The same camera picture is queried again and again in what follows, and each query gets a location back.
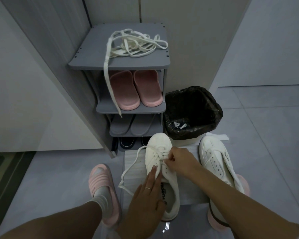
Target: pink slide sandal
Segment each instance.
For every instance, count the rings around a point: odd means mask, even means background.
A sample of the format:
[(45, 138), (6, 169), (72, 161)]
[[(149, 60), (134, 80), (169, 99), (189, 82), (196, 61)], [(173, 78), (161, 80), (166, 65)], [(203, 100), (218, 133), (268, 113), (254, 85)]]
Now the pink slide sandal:
[(162, 90), (156, 70), (137, 70), (134, 82), (142, 103), (148, 107), (158, 106), (163, 102)]
[(125, 111), (138, 108), (140, 98), (133, 83), (131, 71), (110, 72), (110, 83), (117, 105)]
[[(248, 185), (246, 179), (244, 177), (242, 177), (240, 174), (236, 174), (236, 175), (239, 178), (239, 180), (243, 186), (245, 195), (247, 195), (249, 197), (250, 196), (250, 188), (249, 188), (249, 185)], [(211, 227), (216, 231), (221, 232), (221, 231), (225, 231), (228, 229), (228, 227), (221, 225), (216, 221), (216, 219), (211, 214), (210, 207), (207, 212), (207, 219), (208, 219), (208, 222), (210, 223)]]
[[(103, 171), (93, 175), (96, 172), (97, 168), (102, 168)], [(113, 184), (111, 171), (105, 164), (101, 163), (99, 165), (96, 165), (90, 173), (89, 188), (92, 197), (94, 196), (95, 191), (102, 186), (109, 187), (111, 197), (112, 197), (112, 204), (113, 204), (112, 215), (107, 219), (103, 219), (102, 221), (104, 225), (106, 225), (107, 227), (112, 227), (118, 221), (120, 221), (121, 218), (120, 203), (115, 193), (115, 187)]]

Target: mat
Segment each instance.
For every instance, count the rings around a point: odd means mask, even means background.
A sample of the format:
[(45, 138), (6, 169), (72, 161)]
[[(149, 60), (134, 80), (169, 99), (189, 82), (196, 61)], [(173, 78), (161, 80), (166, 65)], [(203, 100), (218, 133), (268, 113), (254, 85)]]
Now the mat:
[[(194, 157), (199, 161), (199, 146), (185, 146)], [(137, 150), (125, 151), (124, 154), (124, 170), (128, 169), (134, 162), (137, 155)], [(140, 151), (136, 163), (133, 167), (125, 174), (124, 185), (134, 192), (137, 187), (142, 184), (147, 176), (145, 167), (145, 149)], [(201, 189), (193, 184), (190, 180), (177, 176), (177, 182), (179, 187), (179, 199), (181, 205), (191, 204), (203, 204), (208, 203), (208, 197), (201, 191)], [(127, 212), (128, 206), (130, 205), (132, 196), (126, 191), (123, 191), (123, 214)]]
[(0, 225), (35, 152), (0, 153)]

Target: trash can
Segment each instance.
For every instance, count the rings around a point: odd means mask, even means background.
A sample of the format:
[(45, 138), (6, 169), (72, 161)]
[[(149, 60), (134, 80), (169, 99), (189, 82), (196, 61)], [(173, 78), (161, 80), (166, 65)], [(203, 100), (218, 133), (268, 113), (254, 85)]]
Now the trash can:
[(208, 90), (200, 86), (166, 93), (165, 130), (174, 140), (196, 138), (214, 130), (223, 110)]

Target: gray shoe rack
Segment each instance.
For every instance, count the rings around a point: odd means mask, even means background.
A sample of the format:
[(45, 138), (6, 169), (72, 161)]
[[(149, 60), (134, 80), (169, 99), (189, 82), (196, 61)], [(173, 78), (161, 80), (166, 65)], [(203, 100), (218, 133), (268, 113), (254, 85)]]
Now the gray shoe rack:
[[(114, 31), (123, 29), (132, 29), (144, 34), (150, 35), (153, 39), (159, 34), (161, 40), (167, 40), (166, 29), (163, 23), (131, 23), (131, 24), (98, 24), (91, 28), (82, 45), (76, 52), (74, 58), (69, 62), (71, 69), (83, 70), (85, 73), (90, 71), (94, 76), (87, 75), (92, 88), (97, 96), (98, 104), (96, 112), (104, 114), (112, 122), (113, 116), (119, 116), (118, 111), (110, 97), (108, 88), (105, 83), (103, 71), (106, 44), (108, 38)], [(116, 40), (114, 46), (119, 46), (121, 40)], [(156, 114), (148, 132), (143, 136), (152, 136), (155, 133), (163, 132), (163, 112), (166, 110), (165, 104), (165, 84), (167, 78), (167, 68), (170, 65), (169, 50), (156, 50), (143, 57), (117, 57), (109, 61), (108, 70), (151, 70), (158, 71), (159, 84), (163, 93), (163, 102), (156, 107), (147, 107), (141, 102), (139, 107), (131, 110), (121, 110), (124, 114)], [(113, 137), (132, 137), (130, 128), (124, 135), (116, 135), (110, 132)]]

